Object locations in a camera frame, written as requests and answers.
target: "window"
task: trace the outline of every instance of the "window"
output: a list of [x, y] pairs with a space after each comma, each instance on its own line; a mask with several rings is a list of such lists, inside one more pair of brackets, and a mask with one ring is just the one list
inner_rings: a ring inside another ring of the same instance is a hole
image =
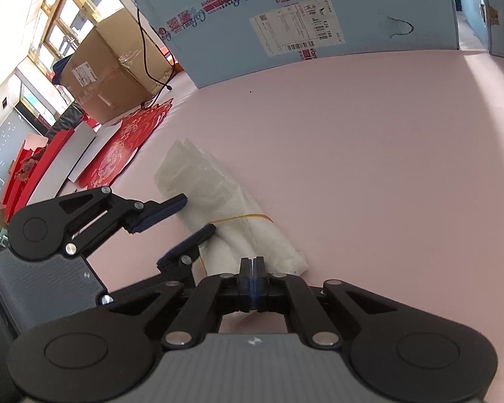
[[46, 127], [50, 128], [56, 122], [54, 115], [52, 115], [49, 109], [43, 106], [43, 103], [33, 95], [32, 91], [25, 84], [21, 85], [21, 101], [39, 121], [43, 118], [43, 124], [46, 124]]
[[[94, 26], [122, 7], [119, 0], [44, 0], [35, 27], [30, 59], [52, 79], [52, 66], [73, 54]], [[56, 88], [68, 104], [73, 101], [65, 88]]]

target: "black round disc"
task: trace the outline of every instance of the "black round disc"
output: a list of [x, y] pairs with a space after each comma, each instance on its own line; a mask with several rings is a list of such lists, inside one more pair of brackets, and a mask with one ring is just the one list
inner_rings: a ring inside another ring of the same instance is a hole
[[351, 363], [372, 389], [412, 403], [454, 403], [485, 394], [497, 356], [483, 335], [423, 312], [407, 318], [376, 315], [352, 344]]
[[30, 218], [24, 223], [23, 233], [30, 242], [39, 242], [47, 236], [47, 223], [41, 218]]
[[135, 317], [95, 308], [23, 333], [7, 366], [35, 400], [95, 403], [133, 388], [153, 362], [153, 344]]

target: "shipping label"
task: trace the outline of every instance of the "shipping label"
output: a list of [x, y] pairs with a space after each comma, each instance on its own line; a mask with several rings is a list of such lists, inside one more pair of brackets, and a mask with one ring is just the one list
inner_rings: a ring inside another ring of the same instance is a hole
[[87, 62], [81, 63], [78, 67], [73, 68], [73, 75], [82, 87], [97, 81], [97, 76]]
[[331, 0], [288, 5], [250, 22], [269, 56], [345, 43]]

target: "blue cardboard box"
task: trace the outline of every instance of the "blue cardboard box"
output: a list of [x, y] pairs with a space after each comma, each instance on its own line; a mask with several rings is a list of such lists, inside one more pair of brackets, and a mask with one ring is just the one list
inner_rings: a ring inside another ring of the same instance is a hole
[[453, 0], [134, 0], [198, 87], [299, 60], [457, 49]]

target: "black cable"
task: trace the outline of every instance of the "black cable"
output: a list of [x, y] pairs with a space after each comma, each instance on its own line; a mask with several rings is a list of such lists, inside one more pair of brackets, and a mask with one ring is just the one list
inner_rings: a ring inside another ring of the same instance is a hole
[[[146, 56], [145, 56], [145, 35], [147, 34], [147, 32], [144, 30], [144, 28], [142, 27], [142, 23], [140, 21], [140, 9], [139, 8], [136, 8], [136, 19], [138, 21], [138, 27], [140, 27], [140, 34], [142, 35], [142, 45], [143, 45], [143, 51], [144, 51], [144, 69], [145, 69], [145, 73], [147, 74], [147, 76], [157, 82], [157, 83], [160, 83], [162, 86], [161, 86], [161, 89], [159, 91], [159, 93], [155, 96], [155, 98], [157, 98], [159, 95], [161, 95], [161, 92], [162, 90], [167, 87], [169, 91], [172, 90], [172, 87], [168, 84], [168, 82], [172, 79], [172, 77], [174, 76], [175, 72], [176, 72], [176, 59], [174, 58], [172, 52], [170, 52], [170, 55], [172, 56], [172, 72], [170, 74], [170, 77], [168, 77], [168, 80], [166, 82], [161, 82], [160, 80], [157, 80], [156, 78], [154, 78], [148, 71], [148, 64], [147, 64], [147, 60], [146, 60]], [[164, 54], [162, 53], [162, 51], [159, 49], [159, 47], [157, 47], [157, 49], [159, 50], [159, 52], [161, 53], [162, 57], [164, 57], [164, 59], [166, 60], [166, 57], [164, 56]]]

